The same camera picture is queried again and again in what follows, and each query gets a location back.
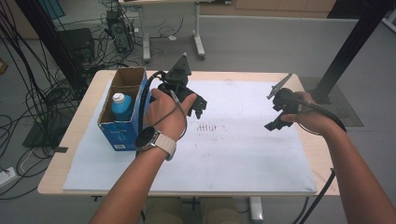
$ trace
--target forearm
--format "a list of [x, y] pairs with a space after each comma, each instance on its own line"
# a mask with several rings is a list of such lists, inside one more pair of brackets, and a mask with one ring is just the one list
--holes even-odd
[[348, 223], [395, 223], [396, 212], [348, 135], [336, 124], [323, 134]]
[[166, 156], [157, 147], [140, 153], [107, 194], [91, 223], [136, 223]]

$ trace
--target hand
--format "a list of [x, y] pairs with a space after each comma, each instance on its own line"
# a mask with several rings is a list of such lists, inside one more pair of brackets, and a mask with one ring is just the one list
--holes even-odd
[[[151, 96], [155, 98], [155, 101], [149, 105], [148, 112], [144, 117], [144, 121], [148, 126], [155, 124], [177, 106], [170, 96], [158, 89], [152, 89]], [[184, 99], [183, 103], [181, 103], [181, 108], [185, 115], [187, 115], [196, 97], [197, 95], [195, 93], [190, 94]], [[155, 126], [163, 134], [177, 141], [186, 128], [186, 123], [180, 108], [177, 106], [172, 114]]]
[[[301, 94], [304, 97], [304, 100], [310, 104], [316, 104], [312, 99], [311, 94], [308, 92], [299, 91], [296, 93]], [[282, 116], [280, 119], [286, 122], [300, 123], [309, 131], [319, 133], [321, 135], [335, 124], [331, 119], [306, 106], [303, 106], [303, 109], [298, 114], [287, 114]]]

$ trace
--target leg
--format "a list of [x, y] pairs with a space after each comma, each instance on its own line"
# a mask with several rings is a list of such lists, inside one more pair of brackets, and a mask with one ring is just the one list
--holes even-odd
[[193, 31], [195, 46], [197, 47], [198, 55], [203, 59], [205, 58], [204, 45], [202, 44], [201, 37], [199, 36], [199, 3], [195, 3], [195, 30]]
[[233, 198], [200, 198], [203, 224], [242, 224]]
[[146, 31], [146, 24], [145, 24], [145, 14], [143, 12], [143, 7], [138, 6], [137, 12], [139, 13], [139, 20], [140, 20], [140, 29], [142, 30], [142, 39], [143, 39], [143, 61], [148, 63], [150, 60], [149, 55], [149, 34]]
[[145, 224], [183, 224], [180, 198], [148, 198]]

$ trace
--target white paper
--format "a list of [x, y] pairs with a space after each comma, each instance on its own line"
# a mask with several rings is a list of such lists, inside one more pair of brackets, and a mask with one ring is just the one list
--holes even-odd
[[[207, 108], [200, 119], [192, 111], [174, 158], [163, 163], [151, 192], [315, 193], [296, 129], [264, 128], [279, 114], [266, 99], [273, 85], [190, 81], [188, 87], [207, 100]], [[77, 148], [64, 189], [110, 190], [134, 159], [134, 152], [114, 151], [96, 125], [105, 98], [106, 92]]]

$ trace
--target table leg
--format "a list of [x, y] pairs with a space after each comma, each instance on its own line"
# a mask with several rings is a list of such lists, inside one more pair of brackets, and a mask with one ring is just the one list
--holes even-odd
[[264, 217], [262, 215], [262, 198], [249, 197], [250, 218], [254, 223], [263, 223]]
[[201, 37], [199, 36], [199, 11], [200, 11], [200, 5], [199, 3], [195, 3], [195, 30], [192, 31], [195, 45], [198, 50], [198, 55], [202, 57], [202, 59], [205, 58], [205, 51], [204, 51], [204, 45], [202, 44]]
[[396, 25], [394, 25], [393, 23], [396, 21], [396, 9], [392, 12], [392, 14], [390, 14], [390, 16], [388, 17], [388, 19], [382, 19], [382, 22], [385, 23], [385, 25], [387, 25], [393, 32], [396, 33]]
[[139, 13], [139, 20], [140, 20], [140, 29], [142, 29], [143, 34], [143, 61], [148, 63], [150, 60], [149, 55], [149, 34], [146, 32], [146, 24], [145, 24], [145, 15], [143, 13], [143, 7], [138, 6], [137, 12]]

